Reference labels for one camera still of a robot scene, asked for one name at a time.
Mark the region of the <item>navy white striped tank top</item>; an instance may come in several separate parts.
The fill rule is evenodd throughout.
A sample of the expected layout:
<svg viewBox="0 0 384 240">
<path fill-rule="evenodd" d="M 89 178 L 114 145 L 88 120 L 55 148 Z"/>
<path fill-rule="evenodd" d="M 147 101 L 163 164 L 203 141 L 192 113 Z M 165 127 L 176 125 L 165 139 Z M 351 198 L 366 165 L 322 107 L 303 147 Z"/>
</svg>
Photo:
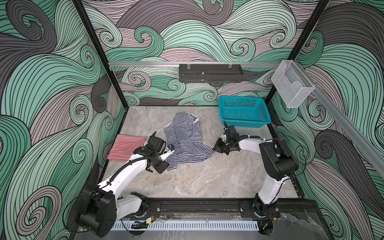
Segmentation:
<svg viewBox="0 0 384 240">
<path fill-rule="evenodd" d="M 177 112 L 173 120 L 163 127 L 168 145 L 174 147 L 167 158 L 168 171 L 180 164 L 203 162 L 213 156 L 213 148 L 204 144 L 200 119 L 193 114 Z"/>
</svg>

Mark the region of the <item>teal plastic basket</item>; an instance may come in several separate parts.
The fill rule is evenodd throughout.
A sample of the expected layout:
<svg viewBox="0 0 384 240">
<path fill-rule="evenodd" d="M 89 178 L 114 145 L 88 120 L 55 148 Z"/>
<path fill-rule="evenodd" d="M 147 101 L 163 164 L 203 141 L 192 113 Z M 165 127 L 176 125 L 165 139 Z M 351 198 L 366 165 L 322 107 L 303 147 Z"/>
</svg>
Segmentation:
<svg viewBox="0 0 384 240">
<path fill-rule="evenodd" d="M 219 114 L 227 126 L 261 128 L 271 123 L 265 101 L 251 97 L 219 97 Z"/>
</svg>

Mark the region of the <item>red white striped tank top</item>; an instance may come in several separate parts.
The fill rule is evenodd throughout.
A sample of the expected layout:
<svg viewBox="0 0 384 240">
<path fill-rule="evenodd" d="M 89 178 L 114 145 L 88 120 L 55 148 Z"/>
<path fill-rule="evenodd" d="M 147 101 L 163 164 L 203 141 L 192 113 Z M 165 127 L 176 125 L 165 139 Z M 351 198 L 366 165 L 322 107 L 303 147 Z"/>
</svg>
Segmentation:
<svg viewBox="0 0 384 240">
<path fill-rule="evenodd" d="M 137 148 L 144 146 L 145 142 L 146 137 L 144 136 L 117 135 L 107 159 L 109 161 L 127 161 Z"/>
</svg>

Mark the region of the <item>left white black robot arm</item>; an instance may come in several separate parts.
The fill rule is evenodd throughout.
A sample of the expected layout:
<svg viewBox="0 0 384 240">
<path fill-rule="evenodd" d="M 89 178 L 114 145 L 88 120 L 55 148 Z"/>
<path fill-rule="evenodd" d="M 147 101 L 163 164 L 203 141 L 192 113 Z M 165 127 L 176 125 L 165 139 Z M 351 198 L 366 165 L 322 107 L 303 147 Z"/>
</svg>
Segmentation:
<svg viewBox="0 0 384 240">
<path fill-rule="evenodd" d="M 168 168 L 167 158 L 173 153 L 173 150 L 166 149 L 163 154 L 143 151 L 133 154 L 105 181 L 87 186 L 79 195 L 78 226 L 104 237 L 115 222 L 124 217 L 131 214 L 144 216 L 147 211 L 146 197 L 138 193 L 123 197 L 122 192 L 139 173 L 150 167 L 159 174 L 163 173 Z"/>
</svg>

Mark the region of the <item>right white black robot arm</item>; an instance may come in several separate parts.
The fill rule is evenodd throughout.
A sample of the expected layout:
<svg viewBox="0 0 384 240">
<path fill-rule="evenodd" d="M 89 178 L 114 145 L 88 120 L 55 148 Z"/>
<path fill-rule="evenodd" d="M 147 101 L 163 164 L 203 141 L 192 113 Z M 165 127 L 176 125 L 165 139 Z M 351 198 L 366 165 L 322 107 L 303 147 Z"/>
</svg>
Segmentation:
<svg viewBox="0 0 384 240">
<path fill-rule="evenodd" d="M 224 123 L 224 134 L 216 141 L 214 151 L 229 155 L 241 150 L 260 154 L 267 173 L 255 197 L 254 208 L 262 211 L 272 207 L 283 184 L 299 169 L 297 161 L 284 138 L 264 139 L 260 136 L 239 135 L 235 126 Z"/>
</svg>

